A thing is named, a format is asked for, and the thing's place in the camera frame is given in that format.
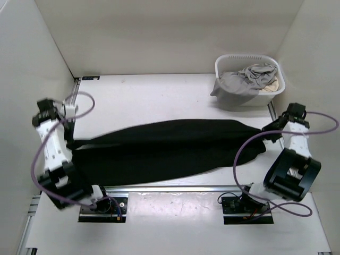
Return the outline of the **black trousers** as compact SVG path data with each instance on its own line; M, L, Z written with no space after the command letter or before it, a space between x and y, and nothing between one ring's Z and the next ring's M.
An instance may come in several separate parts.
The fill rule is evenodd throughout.
M236 120L144 124L75 140L72 162L103 186L168 181L254 160L266 151L259 133Z

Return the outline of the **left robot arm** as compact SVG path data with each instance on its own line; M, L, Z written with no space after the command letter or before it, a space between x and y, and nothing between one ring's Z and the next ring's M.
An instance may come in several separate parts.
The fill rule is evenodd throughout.
M98 185L91 185L72 162L71 145L76 105L50 98L37 102L39 112L32 118L32 126L42 141L39 153L44 154L43 173L33 181L60 210L81 205L92 211L105 213L111 208L111 199Z

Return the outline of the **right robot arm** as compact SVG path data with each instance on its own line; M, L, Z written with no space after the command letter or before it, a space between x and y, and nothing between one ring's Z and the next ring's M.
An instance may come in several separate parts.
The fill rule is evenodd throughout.
M300 202L308 193L321 170L321 163L314 160L308 148L309 122L305 120L305 106L290 103L287 110L275 121L262 128L263 131L288 131L289 134L269 134L266 140L276 142L284 139L284 149L274 161L262 183L246 187L249 192L239 198L244 212L253 211L258 204L276 199Z

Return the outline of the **beige garment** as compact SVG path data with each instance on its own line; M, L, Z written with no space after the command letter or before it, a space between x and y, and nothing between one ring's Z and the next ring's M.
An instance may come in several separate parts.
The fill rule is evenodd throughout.
M276 92L279 89L279 80L275 76L273 81L265 85L260 91L261 92Z

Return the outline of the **black label sticker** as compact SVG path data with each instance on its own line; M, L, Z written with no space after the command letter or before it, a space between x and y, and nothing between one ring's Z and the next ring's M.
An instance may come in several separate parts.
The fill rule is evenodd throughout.
M84 81L92 81L92 80L99 80L100 76L83 76L82 80Z

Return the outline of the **grey garment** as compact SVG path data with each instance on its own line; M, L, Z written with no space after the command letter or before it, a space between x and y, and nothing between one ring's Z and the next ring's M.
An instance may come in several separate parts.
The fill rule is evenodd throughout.
M262 63L236 72L223 72L216 79L210 95L225 109L265 106L270 102L272 92L260 90L273 81L277 71L277 65Z

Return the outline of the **white laundry basket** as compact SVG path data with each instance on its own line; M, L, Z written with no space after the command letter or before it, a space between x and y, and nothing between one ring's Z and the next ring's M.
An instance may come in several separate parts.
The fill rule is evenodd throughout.
M225 108L262 107L285 90L276 60L257 54L225 54L215 61L210 95Z

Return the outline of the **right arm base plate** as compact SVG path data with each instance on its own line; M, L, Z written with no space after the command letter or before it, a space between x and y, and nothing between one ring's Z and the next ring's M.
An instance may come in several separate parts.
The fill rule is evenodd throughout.
M268 225L274 220L269 204L256 202L246 194L222 193L217 198L222 206L224 225Z

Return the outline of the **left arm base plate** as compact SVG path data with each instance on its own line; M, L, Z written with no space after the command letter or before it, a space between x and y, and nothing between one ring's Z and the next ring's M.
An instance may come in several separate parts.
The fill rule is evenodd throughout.
M81 207L78 216L79 223L125 223L128 210L128 194L113 196L117 201L106 199L99 203L99 209L91 210Z

